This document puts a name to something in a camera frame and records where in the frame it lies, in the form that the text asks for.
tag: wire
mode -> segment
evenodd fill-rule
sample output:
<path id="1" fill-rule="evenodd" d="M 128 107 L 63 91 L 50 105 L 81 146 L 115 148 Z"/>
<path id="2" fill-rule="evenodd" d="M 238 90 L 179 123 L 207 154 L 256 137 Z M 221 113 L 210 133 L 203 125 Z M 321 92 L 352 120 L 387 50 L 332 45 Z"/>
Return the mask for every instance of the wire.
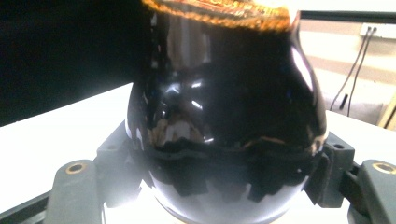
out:
<path id="1" fill-rule="evenodd" d="M 332 111 L 332 107 L 335 104 L 335 101 L 337 100 L 338 96 L 340 96 L 341 91 L 344 89 L 344 87 L 346 86 L 347 82 L 349 81 L 350 76 L 352 75 L 353 70 L 355 69 L 356 63 L 358 62 L 359 57 L 361 56 L 361 51 L 364 48 L 364 44 L 366 43 L 367 37 L 369 36 L 369 32 L 371 31 L 371 27 L 368 27 L 366 35 L 363 38 L 363 41 L 361 42 L 361 48 L 359 49 L 359 53 L 358 56 L 356 57 L 355 62 L 353 63 L 352 67 L 350 68 L 350 71 L 346 77 L 346 80 L 343 84 L 343 86 L 340 88 L 340 90 L 338 91 L 338 93 L 335 95 L 334 99 L 332 100 L 332 105 L 330 106 L 330 111 Z"/>
<path id="2" fill-rule="evenodd" d="M 358 75 L 359 75 L 359 72 L 361 71 L 361 66 L 363 65 L 364 58 L 365 58 L 366 53 L 367 53 L 367 49 L 369 48 L 370 40 L 373 37 L 375 31 L 376 31 L 376 28 L 373 29 L 373 31 L 370 33 L 370 35 L 369 35 L 369 37 L 367 39 L 367 43 L 366 43 L 366 46 L 364 47 L 363 55 L 361 56 L 361 63 L 359 64 L 358 70 L 356 71 L 356 75 L 355 75 L 355 78 L 353 80 L 352 91 L 350 93 L 349 102 L 348 102 L 348 105 L 347 105 L 347 116 L 348 117 L 349 117 L 349 113 L 350 113 L 350 103 L 352 102 L 353 92 L 355 91 L 356 81 L 358 80 Z"/>

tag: dark liquid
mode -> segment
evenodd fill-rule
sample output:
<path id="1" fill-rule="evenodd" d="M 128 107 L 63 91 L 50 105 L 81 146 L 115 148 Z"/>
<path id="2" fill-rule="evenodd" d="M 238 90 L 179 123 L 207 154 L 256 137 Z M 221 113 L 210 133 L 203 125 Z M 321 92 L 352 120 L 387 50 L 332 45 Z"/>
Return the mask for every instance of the dark liquid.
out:
<path id="1" fill-rule="evenodd" d="M 297 28 L 147 15 L 150 60 L 134 83 L 127 127 L 143 151 L 146 182 L 189 222 L 278 217 L 304 187 L 326 133 Z"/>

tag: white surface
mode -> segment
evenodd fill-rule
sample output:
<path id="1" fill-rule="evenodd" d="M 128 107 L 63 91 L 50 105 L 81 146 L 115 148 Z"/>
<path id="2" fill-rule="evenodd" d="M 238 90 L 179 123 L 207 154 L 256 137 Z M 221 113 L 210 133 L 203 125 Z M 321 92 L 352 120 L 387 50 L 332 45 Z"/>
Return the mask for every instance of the white surface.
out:
<path id="1" fill-rule="evenodd" d="M 64 164 L 92 160 L 96 149 L 125 118 L 131 88 L 129 84 L 0 128 L 0 213 L 50 190 L 56 171 Z M 356 149 L 357 163 L 377 159 L 396 164 L 395 132 L 332 112 L 327 116 L 329 130 Z M 275 223 L 347 223 L 347 209 L 348 203 L 341 209 L 319 208 L 301 193 Z M 175 222 L 147 188 L 136 202 L 107 210 L 107 218 L 120 218 L 120 223 Z"/>

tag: glass flask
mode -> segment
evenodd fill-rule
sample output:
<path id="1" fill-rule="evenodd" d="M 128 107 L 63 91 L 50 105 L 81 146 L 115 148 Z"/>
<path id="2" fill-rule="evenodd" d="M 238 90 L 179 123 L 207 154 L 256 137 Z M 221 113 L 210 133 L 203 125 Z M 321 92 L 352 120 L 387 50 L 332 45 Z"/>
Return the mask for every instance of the glass flask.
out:
<path id="1" fill-rule="evenodd" d="M 299 11 L 252 0 L 141 4 L 147 54 L 126 132 L 144 180 L 188 223 L 277 219 L 304 189 L 327 136 Z"/>

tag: wall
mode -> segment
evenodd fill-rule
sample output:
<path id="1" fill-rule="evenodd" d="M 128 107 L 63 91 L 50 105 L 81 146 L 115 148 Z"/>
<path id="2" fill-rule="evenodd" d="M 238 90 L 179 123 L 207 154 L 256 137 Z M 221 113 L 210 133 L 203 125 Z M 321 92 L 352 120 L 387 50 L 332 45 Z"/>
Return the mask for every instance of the wall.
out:
<path id="1" fill-rule="evenodd" d="M 300 38 L 305 55 L 317 74 L 327 109 L 347 78 L 363 38 L 362 23 L 340 21 L 301 22 Z M 334 112 L 347 113 L 339 105 L 352 89 L 353 77 L 334 105 Z M 350 117 L 377 124 L 396 91 L 396 40 L 373 38 L 353 93 Z"/>

